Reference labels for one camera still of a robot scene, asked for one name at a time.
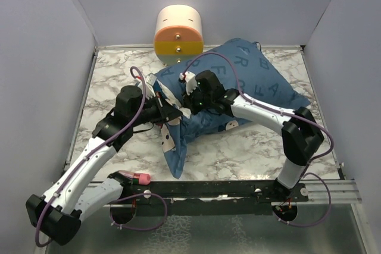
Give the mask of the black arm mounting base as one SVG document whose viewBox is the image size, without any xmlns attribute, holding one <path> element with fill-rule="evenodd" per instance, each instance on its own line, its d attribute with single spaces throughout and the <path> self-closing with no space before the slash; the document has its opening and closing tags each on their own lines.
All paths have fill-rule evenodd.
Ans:
<svg viewBox="0 0 381 254">
<path fill-rule="evenodd" d="M 116 209 L 125 208 L 140 217 L 177 216 L 270 215 L 271 204 L 285 205 L 308 200 L 305 185 L 298 183 L 292 190 L 283 190 L 273 180 L 233 181 L 152 181 L 139 185 L 117 171 L 109 175 L 123 187 L 122 197 L 141 194 Z"/>
</svg>

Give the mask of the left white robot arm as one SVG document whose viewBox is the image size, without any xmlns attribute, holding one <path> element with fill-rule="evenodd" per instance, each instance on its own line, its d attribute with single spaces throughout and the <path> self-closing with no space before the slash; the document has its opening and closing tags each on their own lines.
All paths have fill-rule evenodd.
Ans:
<svg viewBox="0 0 381 254">
<path fill-rule="evenodd" d="M 88 184 L 96 173 L 133 136 L 133 128 L 145 123 L 163 124 L 181 116 L 181 111 L 155 95 L 146 98 L 147 86 L 125 86 L 115 100 L 115 107 L 97 123 L 92 137 L 74 164 L 43 195 L 31 195 L 26 209 L 35 227 L 35 243 L 40 233 L 60 245 L 67 244 L 82 222 L 109 202 L 125 203 L 131 188 L 114 178 L 92 190 Z"/>
</svg>

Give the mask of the blue patterned pillowcase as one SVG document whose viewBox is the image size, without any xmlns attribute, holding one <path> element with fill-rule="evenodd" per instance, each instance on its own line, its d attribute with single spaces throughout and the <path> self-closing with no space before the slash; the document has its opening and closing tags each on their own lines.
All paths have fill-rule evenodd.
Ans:
<svg viewBox="0 0 381 254">
<path fill-rule="evenodd" d="M 155 73 L 154 90 L 174 104 L 182 104 L 185 85 L 179 82 L 180 73 L 199 74 L 204 70 L 212 71 L 225 89 L 242 89 L 249 96 L 274 106 L 297 110 L 310 104 L 305 96 L 293 89 L 256 43 L 241 38 L 228 40 L 197 60 L 163 68 Z M 163 152 L 172 176 L 181 177 L 187 146 L 197 137 L 246 123 L 245 119 L 218 115 L 213 109 L 189 117 L 182 115 L 172 123 L 166 123 L 162 132 Z"/>
</svg>

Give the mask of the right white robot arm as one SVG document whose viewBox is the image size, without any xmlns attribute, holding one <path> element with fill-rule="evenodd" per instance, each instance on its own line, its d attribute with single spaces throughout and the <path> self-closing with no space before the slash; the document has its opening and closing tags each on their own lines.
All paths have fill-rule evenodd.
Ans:
<svg viewBox="0 0 381 254">
<path fill-rule="evenodd" d="M 295 194 L 294 187 L 324 140 L 307 108 L 283 109 L 256 101 L 237 89 L 226 90 L 210 70 L 197 75 L 188 71 L 181 73 L 179 82 L 185 84 L 183 105 L 193 115 L 212 109 L 219 115 L 252 121 L 281 135 L 286 161 L 276 178 L 273 193 L 281 201 Z"/>
</svg>

